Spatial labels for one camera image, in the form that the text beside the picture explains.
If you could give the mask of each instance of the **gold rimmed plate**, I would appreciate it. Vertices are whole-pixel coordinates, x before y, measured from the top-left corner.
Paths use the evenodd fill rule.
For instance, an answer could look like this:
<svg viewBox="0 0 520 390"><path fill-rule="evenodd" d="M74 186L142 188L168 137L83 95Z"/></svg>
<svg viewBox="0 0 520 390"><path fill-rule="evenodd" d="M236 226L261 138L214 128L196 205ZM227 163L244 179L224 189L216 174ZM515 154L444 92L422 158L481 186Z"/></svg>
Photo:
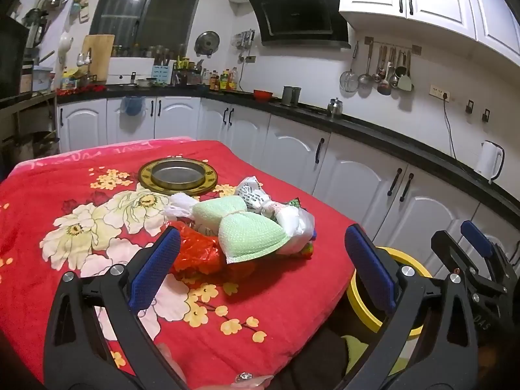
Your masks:
<svg viewBox="0 0 520 390"><path fill-rule="evenodd" d="M204 195L217 186L217 172L202 161L172 158L151 161L139 170L139 182L151 191L165 195L184 192Z"/></svg>

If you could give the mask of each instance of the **red bowl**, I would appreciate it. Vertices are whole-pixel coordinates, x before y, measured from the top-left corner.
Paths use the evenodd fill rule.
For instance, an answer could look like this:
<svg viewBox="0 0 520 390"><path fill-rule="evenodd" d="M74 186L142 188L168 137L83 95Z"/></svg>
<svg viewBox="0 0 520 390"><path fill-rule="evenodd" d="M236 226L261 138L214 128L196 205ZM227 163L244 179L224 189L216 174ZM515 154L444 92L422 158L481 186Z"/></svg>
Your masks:
<svg viewBox="0 0 520 390"><path fill-rule="evenodd" d="M257 101L268 102L272 97L272 92L258 91L257 89L255 89L253 91L253 96Z"/></svg>

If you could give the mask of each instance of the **red tablecloth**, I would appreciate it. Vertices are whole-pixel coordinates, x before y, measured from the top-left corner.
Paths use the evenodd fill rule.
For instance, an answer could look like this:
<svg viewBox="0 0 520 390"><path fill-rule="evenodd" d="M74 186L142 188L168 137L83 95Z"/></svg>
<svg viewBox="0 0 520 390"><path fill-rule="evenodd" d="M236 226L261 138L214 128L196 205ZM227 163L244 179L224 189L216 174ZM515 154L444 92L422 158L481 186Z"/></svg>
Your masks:
<svg viewBox="0 0 520 390"><path fill-rule="evenodd" d="M168 275L152 306L139 314L154 342L166 343L192 388L234 381L241 372L278 372L304 346L345 291L354 267L344 249L353 222L312 196L236 158L218 142L165 144L145 151L47 165L0 186L0 327L29 369L43 379L47 319L61 276L104 273L154 242L164 195L142 188L139 168L165 156L208 160L218 198L256 176L275 201L300 198L316 219L309 261L263 264L243 283ZM104 309L103 334L116 364L129 365Z"/></svg>

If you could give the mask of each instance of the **window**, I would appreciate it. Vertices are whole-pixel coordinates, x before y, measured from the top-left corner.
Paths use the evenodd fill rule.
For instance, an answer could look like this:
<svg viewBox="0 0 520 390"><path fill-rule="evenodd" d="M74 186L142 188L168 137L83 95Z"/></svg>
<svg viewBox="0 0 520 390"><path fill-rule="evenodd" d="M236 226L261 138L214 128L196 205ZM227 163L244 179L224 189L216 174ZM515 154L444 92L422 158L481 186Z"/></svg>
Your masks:
<svg viewBox="0 0 520 390"><path fill-rule="evenodd" d="M197 0L100 0L91 34L115 35L114 45L131 49L177 49L188 39Z"/></svg>

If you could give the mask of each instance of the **black countertop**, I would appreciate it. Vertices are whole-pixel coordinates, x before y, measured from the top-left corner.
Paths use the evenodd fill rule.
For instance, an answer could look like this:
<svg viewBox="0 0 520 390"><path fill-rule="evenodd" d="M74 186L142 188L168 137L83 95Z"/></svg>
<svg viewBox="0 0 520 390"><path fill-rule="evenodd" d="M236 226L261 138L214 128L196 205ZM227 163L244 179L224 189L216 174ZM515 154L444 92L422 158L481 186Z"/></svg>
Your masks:
<svg viewBox="0 0 520 390"><path fill-rule="evenodd" d="M520 201L498 185L490 185L470 167L456 161L428 145L358 118L342 115L328 118L323 109L300 104L298 108L288 108L274 99L269 103L255 101L251 94L222 93L209 91L204 87L154 87L136 88L127 85L109 85L106 91L90 92L58 97L58 104L100 98L122 97L203 97L228 104L246 106L266 111L298 123L306 124L328 133L335 133L365 143L380 151L414 165L450 183L474 199L482 202L495 213L520 230Z"/></svg>

